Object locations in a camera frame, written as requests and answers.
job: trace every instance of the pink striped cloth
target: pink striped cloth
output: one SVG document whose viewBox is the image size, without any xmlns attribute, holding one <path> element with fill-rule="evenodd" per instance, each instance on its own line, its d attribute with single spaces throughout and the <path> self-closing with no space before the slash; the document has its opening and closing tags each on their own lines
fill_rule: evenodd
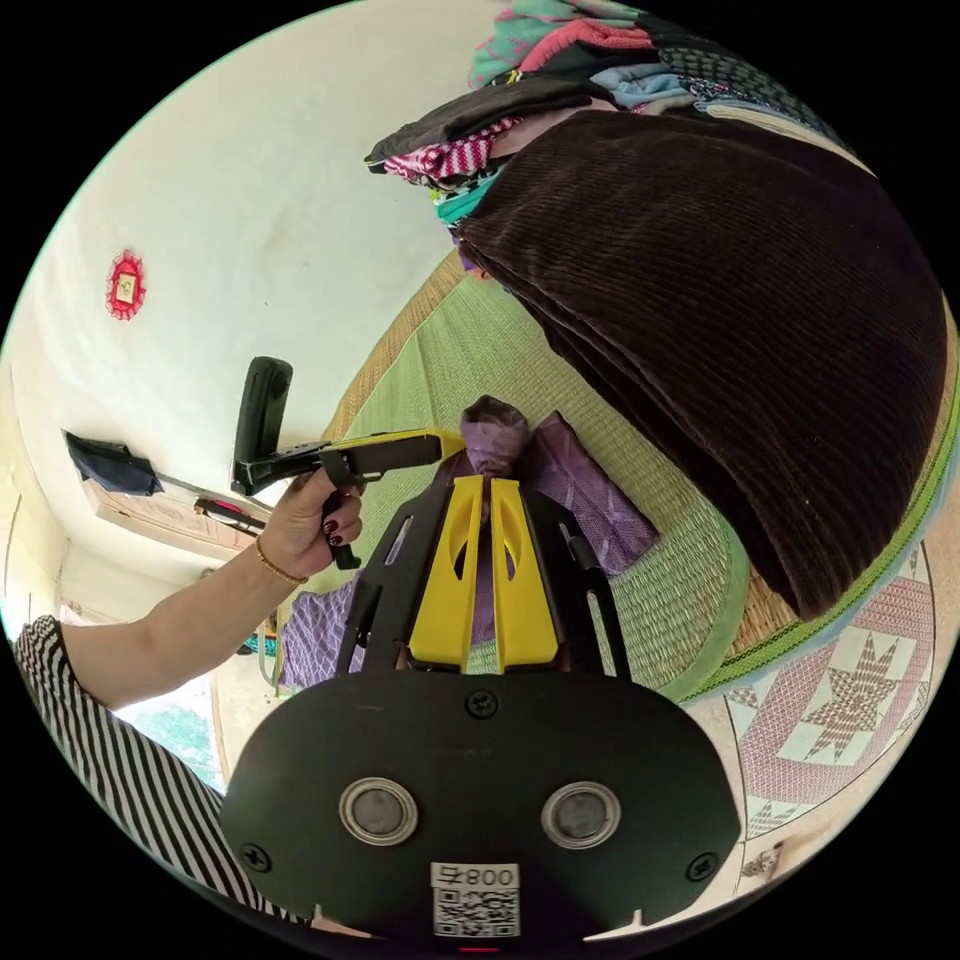
<svg viewBox="0 0 960 960">
<path fill-rule="evenodd" d="M 607 50 L 652 50 L 650 35 L 638 27 L 611 27 L 602 20 L 571 20 L 548 33 L 520 62 L 522 73 L 542 70 L 577 41 Z"/>
<path fill-rule="evenodd" d="M 421 177 L 446 180 L 482 170 L 490 160 L 497 137 L 520 122 L 517 117 L 504 117 L 477 133 L 451 143 L 435 143 L 420 147 L 401 157 L 389 157 L 383 169 L 405 180 L 419 181 Z"/>
</svg>

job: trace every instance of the black and white striped shirt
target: black and white striped shirt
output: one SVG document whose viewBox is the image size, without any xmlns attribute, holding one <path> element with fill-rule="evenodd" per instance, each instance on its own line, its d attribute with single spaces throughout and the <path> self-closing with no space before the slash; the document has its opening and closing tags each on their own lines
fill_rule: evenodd
<svg viewBox="0 0 960 960">
<path fill-rule="evenodd" d="M 168 750 L 97 703 L 77 682 L 60 624 L 25 627 L 16 657 L 47 729 L 116 823 L 176 872 L 248 907 L 309 923 L 265 900 L 220 829 L 222 797 Z"/>
</svg>

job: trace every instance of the gold bracelet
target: gold bracelet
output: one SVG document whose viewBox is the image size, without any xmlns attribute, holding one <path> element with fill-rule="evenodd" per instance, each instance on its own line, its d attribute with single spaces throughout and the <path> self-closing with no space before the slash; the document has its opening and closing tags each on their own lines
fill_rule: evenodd
<svg viewBox="0 0 960 960">
<path fill-rule="evenodd" d="M 292 583 L 294 586 L 300 587 L 303 586 L 309 580 L 309 577 L 294 577 L 287 573 L 285 570 L 281 570 L 275 563 L 271 563 L 263 555 L 263 545 L 260 543 L 260 538 L 257 537 L 257 556 L 260 558 L 260 562 L 272 573 L 278 576 L 281 580 L 286 580 L 287 583 Z"/>
</svg>

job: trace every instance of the qr code label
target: qr code label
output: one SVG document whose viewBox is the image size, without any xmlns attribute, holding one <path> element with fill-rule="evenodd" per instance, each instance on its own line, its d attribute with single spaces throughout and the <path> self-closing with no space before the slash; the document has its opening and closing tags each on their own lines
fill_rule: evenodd
<svg viewBox="0 0 960 960">
<path fill-rule="evenodd" d="M 434 863 L 433 930 L 439 937 L 520 936 L 515 863 Z"/>
<path fill-rule="evenodd" d="M 433 932 L 439 937 L 518 937 L 520 891 L 435 888 Z"/>
</svg>

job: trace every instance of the brown corduroy blanket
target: brown corduroy blanket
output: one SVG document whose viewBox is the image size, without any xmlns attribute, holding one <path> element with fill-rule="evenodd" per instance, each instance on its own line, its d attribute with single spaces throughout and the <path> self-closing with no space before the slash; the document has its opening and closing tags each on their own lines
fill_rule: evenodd
<svg viewBox="0 0 960 960">
<path fill-rule="evenodd" d="M 798 616 L 889 542 L 946 326 L 868 173 L 738 124 L 585 111 L 507 164 L 460 249 L 700 487 Z"/>
</svg>

